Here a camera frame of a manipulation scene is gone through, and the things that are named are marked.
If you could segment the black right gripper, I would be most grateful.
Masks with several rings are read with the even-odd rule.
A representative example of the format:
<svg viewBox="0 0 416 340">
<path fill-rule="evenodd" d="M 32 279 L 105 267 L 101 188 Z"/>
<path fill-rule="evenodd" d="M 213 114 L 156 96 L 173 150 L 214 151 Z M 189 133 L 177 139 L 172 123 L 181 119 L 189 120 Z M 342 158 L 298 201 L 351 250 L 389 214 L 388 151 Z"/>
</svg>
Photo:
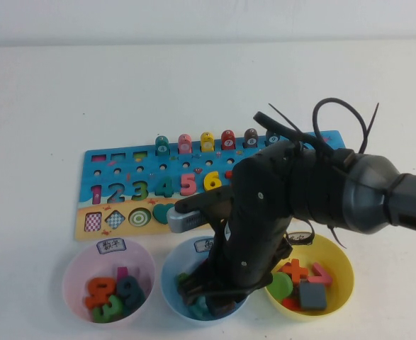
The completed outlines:
<svg viewBox="0 0 416 340">
<path fill-rule="evenodd" d="M 293 218 L 288 177 L 299 144 L 274 144 L 239 161 L 232 170 L 232 209 L 220 246 L 210 253 L 212 270 L 198 268 L 177 276 L 184 302 L 229 295 L 235 304 L 270 284 L 276 252 Z"/>
</svg>

